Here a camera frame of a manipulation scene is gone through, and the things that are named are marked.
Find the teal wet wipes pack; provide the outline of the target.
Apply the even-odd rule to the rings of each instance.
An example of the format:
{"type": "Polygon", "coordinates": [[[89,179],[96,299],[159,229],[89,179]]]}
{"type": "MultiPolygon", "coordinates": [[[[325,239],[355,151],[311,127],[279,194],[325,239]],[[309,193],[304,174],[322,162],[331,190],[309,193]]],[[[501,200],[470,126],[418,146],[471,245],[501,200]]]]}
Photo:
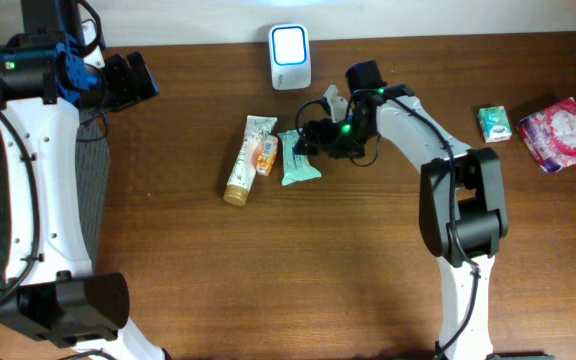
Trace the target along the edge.
{"type": "Polygon", "coordinates": [[[278,137],[282,143],[283,186],[322,177],[322,174],[309,163],[306,155],[299,155],[295,152],[295,146],[299,140],[296,130],[279,133],[278,137]]]}

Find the small orange packet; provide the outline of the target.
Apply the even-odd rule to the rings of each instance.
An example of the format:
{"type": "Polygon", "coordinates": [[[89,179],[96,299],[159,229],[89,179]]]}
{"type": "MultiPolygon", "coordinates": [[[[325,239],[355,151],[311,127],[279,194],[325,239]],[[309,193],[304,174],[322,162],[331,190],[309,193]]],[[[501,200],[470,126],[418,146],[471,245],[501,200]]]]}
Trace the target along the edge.
{"type": "Polygon", "coordinates": [[[274,135],[268,135],[262,143],[261,150],[255,163],[255,170],[258,175],[269,176],[279,147],[279,140],[274,135]]]}

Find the white cream tube gold cap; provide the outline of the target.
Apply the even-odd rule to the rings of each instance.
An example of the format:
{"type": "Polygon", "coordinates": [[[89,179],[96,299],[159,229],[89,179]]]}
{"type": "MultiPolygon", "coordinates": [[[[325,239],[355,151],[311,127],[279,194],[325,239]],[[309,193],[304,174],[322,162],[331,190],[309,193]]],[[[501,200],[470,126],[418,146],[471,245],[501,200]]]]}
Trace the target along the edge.
{"type": "Polygon", "coordinates": [[[272,133],[276,123],[276,117],[247,116],[242,145],[223,195],[227,203],[235,206],[246,204],[257,175],[258,150],[272,133]]]}

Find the small teal tissue pack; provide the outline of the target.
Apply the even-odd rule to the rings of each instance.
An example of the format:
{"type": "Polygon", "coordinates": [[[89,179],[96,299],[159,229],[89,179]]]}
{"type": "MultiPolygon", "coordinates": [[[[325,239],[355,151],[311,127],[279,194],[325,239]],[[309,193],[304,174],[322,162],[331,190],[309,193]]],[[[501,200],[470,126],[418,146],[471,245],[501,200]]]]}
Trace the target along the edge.
{"type": "Polygon", "coordinates": [[[503,106],[480,108],[477,118],[486,143],[501,142],[511,138],[512,130],[503,106]]]}

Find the red purple tissue pack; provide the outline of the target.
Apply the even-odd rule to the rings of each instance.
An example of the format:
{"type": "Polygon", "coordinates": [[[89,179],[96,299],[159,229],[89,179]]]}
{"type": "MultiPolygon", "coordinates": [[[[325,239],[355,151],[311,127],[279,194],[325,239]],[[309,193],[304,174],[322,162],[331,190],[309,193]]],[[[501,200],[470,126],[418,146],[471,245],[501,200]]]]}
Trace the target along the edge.
{"type": "Polygon", "coordinates": [[[573,97],[523,118],[517,131],[544,172],[556,173],[576,165],[576,100],[573,97]]]}

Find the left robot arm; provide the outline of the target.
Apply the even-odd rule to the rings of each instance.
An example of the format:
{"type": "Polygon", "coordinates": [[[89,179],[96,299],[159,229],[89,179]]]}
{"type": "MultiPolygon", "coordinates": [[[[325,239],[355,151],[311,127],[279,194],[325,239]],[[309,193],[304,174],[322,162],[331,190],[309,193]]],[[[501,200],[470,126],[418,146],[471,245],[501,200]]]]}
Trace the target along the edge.
{"type": "Polygon", "coordinates": [[[11,235],[0,324],[74,358],[166,360],[130,317],[127,281],[98,275],[76,182],[79,129],[158,94],[139,53],[103,57],[85,1],[25,1],[24,29],[0,49],[0,135],[11,235]]]}

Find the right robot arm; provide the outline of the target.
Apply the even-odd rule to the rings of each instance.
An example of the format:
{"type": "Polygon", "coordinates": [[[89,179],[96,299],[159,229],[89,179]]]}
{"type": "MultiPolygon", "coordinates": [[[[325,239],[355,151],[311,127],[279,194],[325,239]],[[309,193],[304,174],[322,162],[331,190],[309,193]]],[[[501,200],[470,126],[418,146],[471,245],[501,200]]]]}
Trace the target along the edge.
{"type": "Polygon", "coordinates": [[[345,73],[348,98],[317,99],[326,114],[297,120],[298,154],[357,163],[371,139],[392,143],[419,174],[419,229],[436,258],[442,296],[437,359],[490,359],[489,282],[508,212],[499,156],[457,140],[405,84],[387,84],[375,61],[345,73]]]}

